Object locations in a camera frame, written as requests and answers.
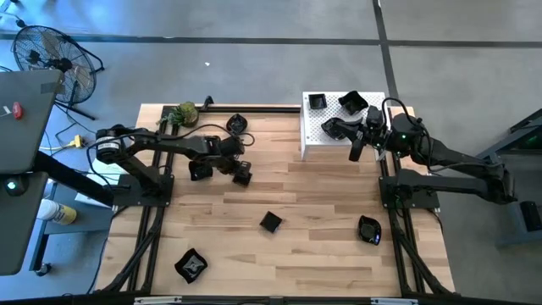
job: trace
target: fan stand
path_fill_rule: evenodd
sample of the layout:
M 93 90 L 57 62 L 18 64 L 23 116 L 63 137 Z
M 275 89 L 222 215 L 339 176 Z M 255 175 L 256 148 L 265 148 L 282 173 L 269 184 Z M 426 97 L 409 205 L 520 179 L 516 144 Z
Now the fan stand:
M 78 47 L 85 53 L 91 55 L 93 58 L 95 58 L 97 61 L 100 62 L 100 68 L 98 69 L 95 69 L 94 71 L 92 71 L 91 73 L 98 73 L 100 71 L 104 71 L 105 68 L 103 68 L 103 61 L 96 55 L 94 55 L 93 53 L 91 53 L 90 51 L 88 51 L 87 49 L 83 48 L 82 46 L 80 46 L 79 44 L 77 44 Z M 69 97 L 69 102 L 68 102 L 68 105 L 64 104 L 64 103 L 61 103 L 61 102 L 55 102 L 55 105 L 59 106 L 59 107 L 62 107 L 62 108 L 65 108 L 66 110 L 70 110 L 70 111 L 73 111 L 74 113 L 78 114 L 78 115 L 82 115 L 90 120 L 96 120 L 96 117 L 82 111 L 82 110 L 79 110 L 77 108 L 74 108 L 74 105 L 75 103 L 73 102 L 74 101 L 74 97 L 75 97 L 75 89 L 77 88 L 77 86 L 79 85 L 79 82 L 76 80 L 74 82 L 74 90 L 72 90 L 71 92 L 71 97 Z

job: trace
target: electric fan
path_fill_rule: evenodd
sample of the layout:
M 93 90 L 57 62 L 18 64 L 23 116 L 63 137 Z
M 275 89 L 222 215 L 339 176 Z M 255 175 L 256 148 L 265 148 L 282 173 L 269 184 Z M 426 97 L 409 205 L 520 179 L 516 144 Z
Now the electric fan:
M 100 58 L 80 46 L 71 36 L 40 25 L 27 26 L 20 30 L 15 36 L 12 49 L 15 62 L 23 71 L 61 70 L 64 73 L 63 86 L 56 99 L 68 105 L 57 105 L 93 119 L 72 106 L 86 101 L 96 89 L 96 72 L 104 70 Z M 94 69 L 88 55 L 100 62 L 99 69 Z

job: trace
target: desk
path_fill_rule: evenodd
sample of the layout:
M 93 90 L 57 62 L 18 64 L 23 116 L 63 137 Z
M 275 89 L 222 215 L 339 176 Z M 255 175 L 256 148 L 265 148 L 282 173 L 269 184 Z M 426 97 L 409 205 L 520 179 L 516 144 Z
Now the desk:
M 137 126 L 156 130 L 162 108 L 162 104 L 141 105 Z M 202 114 L 199 124 L 225 125 L 230 116 Z M 247 188 L 218 172 L 210 180 L 190 181 L 188 160 L 175 156 L 174 197 L 163 219 L 152 294 L 399 296 L 390 223 L 379 199 L 380 170 L 373 149 L 365 148 L 360 162 L 353 163 L 348 161 L 349 147 L 317 147 L 302 162 L 299 114 L 243 116 L 256 137 L 254 146 L 241 156 L 252 162 Z M 225 135 L 215 129 L 201 133 Z M 140 152 L 137 157 L 150 164 L 152 155 Z M 402 166 L 423 170 L 410 159 Z M 274 235 L 259 229 L 267 211 L 285 220 Z M 357 239 L 361 214 L 382 225 L 379 246 Z M 141 208 L 130 207 L 113 220 L 97 289 L 109 284 L 132 254 L 140 215 Z M 453 291 L 438 222 L 425 210 L 412 210 L 412 220 L 420 255 Z M 174 264 L 192 247 L 209 267 L 187 285 Z M 146 259 L 141 260 L 140 283 Z M 414 287 L 408 258 L 406 266 Z

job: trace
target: white pegboard box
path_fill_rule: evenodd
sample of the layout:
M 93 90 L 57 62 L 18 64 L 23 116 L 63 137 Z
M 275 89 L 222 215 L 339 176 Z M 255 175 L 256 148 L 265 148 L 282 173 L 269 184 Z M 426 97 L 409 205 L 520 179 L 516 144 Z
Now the white pegboard box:
M 311 94 L 324 94 L 327 108 L 324 109 L 311 109 L 308 101 L 308 96 Z M 328 119 L 337 117 L 346 122 L 359 120 L 367 116 L 367 109 L 360 111 L 357 114 L 349 115 L 346 109 L 340 106 L 339 97 L 343 97 L 348 92 L 303 92 L 302 103 L 302 128 L 301 134 L 305 136 L 304 144 L 307 146 L 350 146 L 350 140 L 343 139 L 340 141 L 330 138 L 322 130 L 322 123 Z M 369 106 L 374 106 L 381 110 L 382 101 L 385 98 L 383 92 L 358 92 L 362 96 Z

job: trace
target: concrete floor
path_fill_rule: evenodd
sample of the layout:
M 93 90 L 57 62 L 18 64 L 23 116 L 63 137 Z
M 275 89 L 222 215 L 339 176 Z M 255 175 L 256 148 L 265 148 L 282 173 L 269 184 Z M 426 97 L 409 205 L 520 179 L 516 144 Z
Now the concrete floor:
M 369 0 L 140 0 L 137 5 L 131 0 L 20 1 L 22 6 L 10 5 L 8 11 L 29 25 L 48 25 L 70 34 L 379 37 Z M 542 3 L 536 0 L 381 3 L 390 39 L 542 41 Z M 2 18 L 0 29 L 16 27 L 12 19 Z M 11 41 L 0 41 L 0 65 L 16 69 L 10 45 Z M 99 118 L 80 120 L 92 130 L 133 125 L 141 103 L 202 102 L 207 95 L 217 103 L 299 103 L 303 91 L 388 92 L 378 46 L 109 42 L 83 46 L 106 64 L 93 96 L 81 105 Z M 456 150 L 476 154 L 540 108 L 540 48 L 392 47 L 390 53 L 401 99 L 424 118 L 431 136 Z M 53 134 L 68 124 L 64 114 L 53 111 L 47 131 L 54 146 Z M 76 133 L 91 136 L 74 128 L 64 137 L 68 140 Z M 68 166 L 88 168 L 84 151 L 57 156 Z M 537 172 L 521 164 L 537 161 L 509 160 L 515 173 L 527 170 L 531 178 L 522 186 L 529 190 L 537 187 L 532 183 Z M 524 199 L 539 199 L 535 191 L 525 194 Z M 470 297 L 542 303 L 542 246 L 497 249 L 495 241 L 509 228 L 503 207 L 472 196 L 439 194 L 439 198 L 457 291 Z M 0 277 L 0 299 L 86 292 L 105 236 L 105 232 L 54 236 L 45 260 L 54 264 L 55 272 L 38 278 L 26 271 L 27 258 L 19 274 Z

